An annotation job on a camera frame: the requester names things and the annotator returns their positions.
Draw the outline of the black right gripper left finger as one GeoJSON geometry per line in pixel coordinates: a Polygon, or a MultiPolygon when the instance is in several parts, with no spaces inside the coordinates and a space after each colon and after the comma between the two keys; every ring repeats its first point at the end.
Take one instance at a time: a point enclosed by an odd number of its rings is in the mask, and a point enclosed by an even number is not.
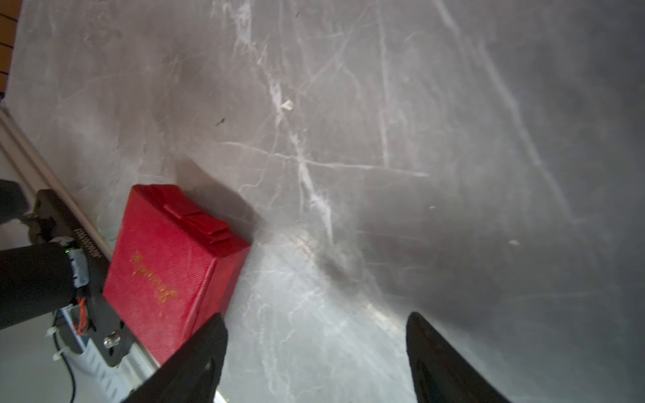
{"type": "Polygon", "coordinates": [[[215,314],[125,401],[214,403],[227,347],[223,316],[215,314]]]}

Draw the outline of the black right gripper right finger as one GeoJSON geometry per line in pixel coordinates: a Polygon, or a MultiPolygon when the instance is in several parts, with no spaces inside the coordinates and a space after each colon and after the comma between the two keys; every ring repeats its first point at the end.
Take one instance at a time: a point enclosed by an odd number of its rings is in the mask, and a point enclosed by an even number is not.
{"type": "Polygon", "coordinates": [[[406,323],[406,351],[419,402],[508,403],[418,312],[406,323]]]}

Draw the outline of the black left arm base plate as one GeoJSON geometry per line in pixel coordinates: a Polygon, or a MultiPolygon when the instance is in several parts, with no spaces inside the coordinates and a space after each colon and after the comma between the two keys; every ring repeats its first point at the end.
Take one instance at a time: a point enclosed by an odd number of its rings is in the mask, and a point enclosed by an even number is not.
{"type": "MultiPolygon", "coordinates": [[[[69,254],[77,287],[77,295],[72,300],[84,302],[84,322],[87,327],[81,331],[81,335],[94,342],[108,366],[115,367],[129,353],[135,337],[102,294],[110,258],[99,247],[98,237],[90,234],[89,226],[81,223],[68,204],[58,197],[69,208],[71,216],[56,227],[50,242],[58,243],[69,254]]],[[[26,215],[26,224],[27,218],[35,217],[35,206],[33,212],[26,215]]],[[[31,243],[45,241],[44,233],[36,233],[35,228],[28,228],[31,243]]]]}

